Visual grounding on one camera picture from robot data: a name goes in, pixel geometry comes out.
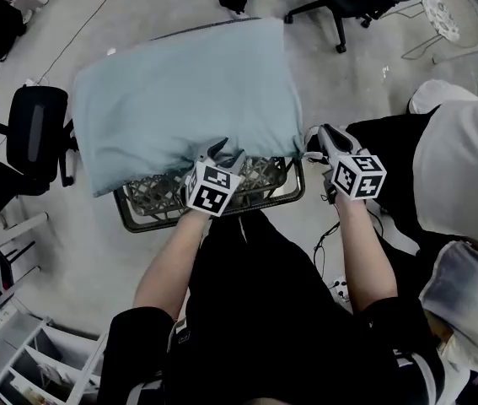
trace white shelving unit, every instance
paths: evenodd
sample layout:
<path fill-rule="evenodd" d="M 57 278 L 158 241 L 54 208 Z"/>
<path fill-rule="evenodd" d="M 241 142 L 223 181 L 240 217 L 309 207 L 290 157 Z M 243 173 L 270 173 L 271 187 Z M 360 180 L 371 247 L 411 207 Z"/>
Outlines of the white shelving unit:
<path fill-rule="evenodd" d="M 96 403 L 107 333 L 91 340 L 49 324 L 42 321 L 1 371 L 0 403 Z"/>

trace forearm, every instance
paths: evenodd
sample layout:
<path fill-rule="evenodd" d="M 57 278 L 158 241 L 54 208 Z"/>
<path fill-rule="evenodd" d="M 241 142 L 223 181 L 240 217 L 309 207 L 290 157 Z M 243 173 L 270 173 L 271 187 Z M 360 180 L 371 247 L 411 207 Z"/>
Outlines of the forearm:
<path fill-rule="evenodd" d="M 353 309 L 363 311 L 373 302 L 398 295 L 396 278 L 373 229 L 362 201 L 347 201 L 338 194 L 341 239 L 347 288 Z"/>
<path fill-rule="evenodd" d="M 133 306 L 158 307 L 177 319 L 208 215 L 191 211 L 153 259 L 137 286 Z"/>

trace light blue pillow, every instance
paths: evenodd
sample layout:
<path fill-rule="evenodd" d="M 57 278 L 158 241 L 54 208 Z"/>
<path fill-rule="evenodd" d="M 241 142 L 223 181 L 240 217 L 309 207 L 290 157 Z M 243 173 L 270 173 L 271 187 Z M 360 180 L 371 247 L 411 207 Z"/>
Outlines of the light blue pillow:
<path fill-rule="evenodd" d="M 298 157 L 302 115 L 283 23 L 254 19 L 136 46 L 76 77 L 73 120 L 95 197 L 187 166 L 197 145 Z"/>

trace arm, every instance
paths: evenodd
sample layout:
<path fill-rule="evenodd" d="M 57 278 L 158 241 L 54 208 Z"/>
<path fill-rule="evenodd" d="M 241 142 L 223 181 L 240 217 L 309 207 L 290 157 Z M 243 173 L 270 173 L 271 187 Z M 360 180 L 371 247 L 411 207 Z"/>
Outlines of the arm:
<path fill-rule="evenodd" d="M 346 280 L 353 310 L 364 311 L 377 300 L 398 295 L 396 278 L 373 229 L 363 201 L 338 193 Z"/>
<path fill-rule="evenodd" d="M 208 214 L 196 210 L 180 218 L 168 242 L 143 274 L 134 307 L 157 307 L 174 320 L 178 318 L 208 218 Z"/>

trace gray floor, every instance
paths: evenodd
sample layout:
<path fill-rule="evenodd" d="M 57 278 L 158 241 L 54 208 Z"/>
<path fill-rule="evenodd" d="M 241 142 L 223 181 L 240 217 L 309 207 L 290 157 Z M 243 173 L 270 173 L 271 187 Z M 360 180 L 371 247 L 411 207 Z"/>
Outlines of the gray floor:
<path fill-rule="evenodd" d="M 309 1 L 250 0 L 247 10 L 252 16 L 281 18 L 290 8 Z M 478 10 L 478 2 L 473 1 Z M 35 15 L 27 34 L 0 65 L 1 122 L 8 120 L 14 91 L 27 78 L 40 77 L 101 2 L 50 0 Z M 218 0 L 109 0 L 46 80 L 72 92 L 76 72 L 104 57 L 111 47 L 124 50 L 160 35 L 226 19 L 228 13 Z M 298 15 L 286 27 L 286 51 L 303 105 L 304 128 L 401 113 L 414 90 L 429 78 L 445 79 L 478 94 L 478 55 L 434 66 L 433 53 L 456 49 L 442 41 L 419 60 L 400 59 L 433 35 L 424 15 L 416 19 L 391 16 L 373 22 L 368 30 L 355 19 L 346 20 L 345 26 L 348 51 L 344 55 L 335 51 L 336 28 L 325 8 Z M 129 306 L 142 272 L 170 229 L 140 235 L 125 231 L 113 197 L 93 199 L 78 155 L 68 159 L 70 169 L 75 166 L 74 186 L 64 189 L 57 180 L 43 196 L 21 197 L 8 206 L 12 223 L 41 211 L 51 217 L 35 232 L 37 247 L 26 260 L 37 259 L 43 273 L 17 296 L 37 315 L 98 333 L 114 314 Z M 4 145 L 0 160 L 5 160 Z M 306 164 L 305 172 L 304 198 L 266 213 L 285 236 L 312 256 L 320 235 L 337 221 L 337 215 L 320 199 L 319 170 Z M 325 249 L 324 279 L 329 283 L 343 272 L 338 234 L 326 241 Z"/>

